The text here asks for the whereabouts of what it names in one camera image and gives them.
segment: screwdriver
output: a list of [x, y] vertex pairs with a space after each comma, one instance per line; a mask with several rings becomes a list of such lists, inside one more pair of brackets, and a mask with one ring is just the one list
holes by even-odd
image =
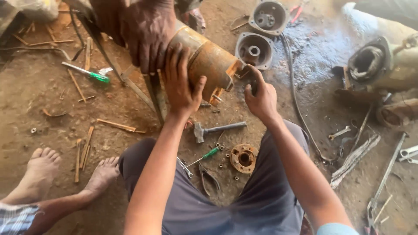
[[96, 74], [96, 73], [93, 73], [93, 72], [87, 71], [87, 70], [85, 70], [85, 69], [79, 68], [79, 67], [74, 66], [74, 65], [72, 65], [72, 64], [68, 64], [67, 62], [61, 62], [61, 64], [66, 65], [66, 66], [68, 66], [68, 67], [71, 67], [71, 68], [73, 68], [73, 69], [77, 69], [77, 70], [78, 70], [78, 71], [80, 71], [80, 72], [86, 73], [86, 74], [88, 74], [91, 78], [95, 78], [95, 79], [97, 79], [97, 80], [99, 80], [99, 81], [106, 82], [106, 83], [109, 83], [109, 81], [110, 81], [110, 80], [109, 80], [109, 78], [108, 78], [107, 76], [103, 76], [103, 75], [101, 75], [101, 74]]
[[190, 164], [190, 165], [188, 165], [188, 166], [184, 167], [183, 169], [186, 169], [187, 167], [189, 167], [189, 166], [191, 166], [191, 165], [195, 164], [196, 162], [198, 162], [198, 161], [200, 161], [200, 160], [202, 160], [202, 159], [205, 159], [205, 158], [208, 158], [208, 157], [210, 157], [210, 156], [213, 156], [213, 155], [214, 155], [217, 151], [219, 151], [219, 147], [215, 147], [215, 148], [213, 148], [210, 152], [208, 152], [208, 153], [206, 153], [205, 155], [203, 155], [203, 157], [201, 157], [199, 160], [197, 160], [197, 161], [195, 161], [194, 163], [192, 163], [192, 164]]

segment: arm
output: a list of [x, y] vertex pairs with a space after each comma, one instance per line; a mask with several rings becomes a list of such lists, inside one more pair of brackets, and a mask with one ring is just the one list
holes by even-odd
[[341, 223], [352, 227], [345, 209], [328, 181], [311, 161], [277, 113], [277, 94], [271, 84], [264, 82], [260, 71], [250, 65], [256, 77], [256, 96], [251, 86], [245, 89], [245, 102], [272, 133], [290, 187], [315, 229], [326, 223]]
[[138, 179], [126, 212], [125, 235], [161, 234], [164, 210], [176, 171], [177, 150], [184, 123], [197, 111], [206, 77], [194, 91], [187, 77], [189, 48], [168, 49], [163, 80], [171, 109], [157, 143]]

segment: hand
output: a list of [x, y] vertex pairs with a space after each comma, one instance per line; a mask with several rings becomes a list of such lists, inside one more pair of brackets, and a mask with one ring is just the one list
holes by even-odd
[[272, 84], [266, 83], [261, 75], [261, 72], [252, 65], [247, 65], [250, 73], [255, 76], [257, 82], [257, 93], [255, 96], [251, 93], [251, 85], [248, 84], [245, 88], [245, 103], [251, 113], [257, 116], [264, 125], [272, 120], [275, 120], [280, 115], [277, 113], [277, 94]]
[[127, 42], [132, 64], [143, 74], [164, 67], [166, 49], [174, 36], [176, 15], [172, 0], [141, 0], [121, 16], [121, 32]]
[[167, 98], [171, 105], [170, 113], [187, 119], [199, 109], [206, 77], [201, 76], [199, 82], [191, 89], [189, 78], [187, 77], [187, 61], [190, 48], [182, 48], [182, 44], [178, 43], [175, 48], [167, 50], [163, 81]]
[[120, 33], [120, 15], [126, 8], [124, 0], [90, 0], [96, 18], [96, 24], [119, 46], [125, 47]]

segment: bare foot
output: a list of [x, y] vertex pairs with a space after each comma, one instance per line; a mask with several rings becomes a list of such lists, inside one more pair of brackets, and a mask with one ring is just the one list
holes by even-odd
[[91, 199], [100, 196], [120, 174], [119, 166], [117, 165], [118, 161], [119, 157], [101, 160], [86, 187], [80, 193], [87, 194]]
[[48, 193], [61, 162], [59, 153], [51, 148], [36, 149], [28, 162], [25, 176], [19, 185], [1, 202], [30, 204], [41, 201]]

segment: dark trousers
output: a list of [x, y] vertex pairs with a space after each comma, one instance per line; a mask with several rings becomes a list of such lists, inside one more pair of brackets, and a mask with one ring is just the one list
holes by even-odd
[[[297, 125], [287, 128], [308, 153], [307, 136]], [[132, 196], [156, 140], [146, 138], [119, 159], [120, 172]], [[286, 178], [279, 152], [267, 131], [261, 140], [254, 171], [241, 195], [227, 207], [214, 205], [192, 183], [179, 163], [163, 217], [163, 234], [286, 234], [299, 235], [303, 210]]]

